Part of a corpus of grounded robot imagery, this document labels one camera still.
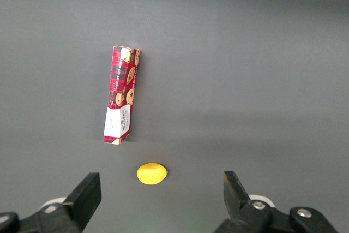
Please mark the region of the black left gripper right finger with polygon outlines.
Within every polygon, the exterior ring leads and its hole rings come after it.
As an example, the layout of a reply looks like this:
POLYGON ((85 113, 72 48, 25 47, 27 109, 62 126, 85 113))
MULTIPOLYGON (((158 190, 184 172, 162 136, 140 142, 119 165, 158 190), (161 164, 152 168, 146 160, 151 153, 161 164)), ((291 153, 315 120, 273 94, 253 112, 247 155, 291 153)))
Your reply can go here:
POLYGON ((279 211, 264 196, 249 195, 233 171, 224 172, 224 202, 229 213, 215 232, 337 232, 318 210, 296 206, 279 211))

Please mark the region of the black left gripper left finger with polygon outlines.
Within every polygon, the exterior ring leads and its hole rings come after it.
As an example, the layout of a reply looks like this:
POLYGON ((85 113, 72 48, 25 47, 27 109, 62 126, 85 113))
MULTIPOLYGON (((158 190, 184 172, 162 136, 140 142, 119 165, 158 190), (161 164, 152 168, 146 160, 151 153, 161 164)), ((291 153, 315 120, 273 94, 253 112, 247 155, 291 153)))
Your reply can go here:
POLYGON ((25 219, 2 212, 1 232, 83 232, 100 202, 100 174, 91 172, 61 203, 46 204, 25 219))

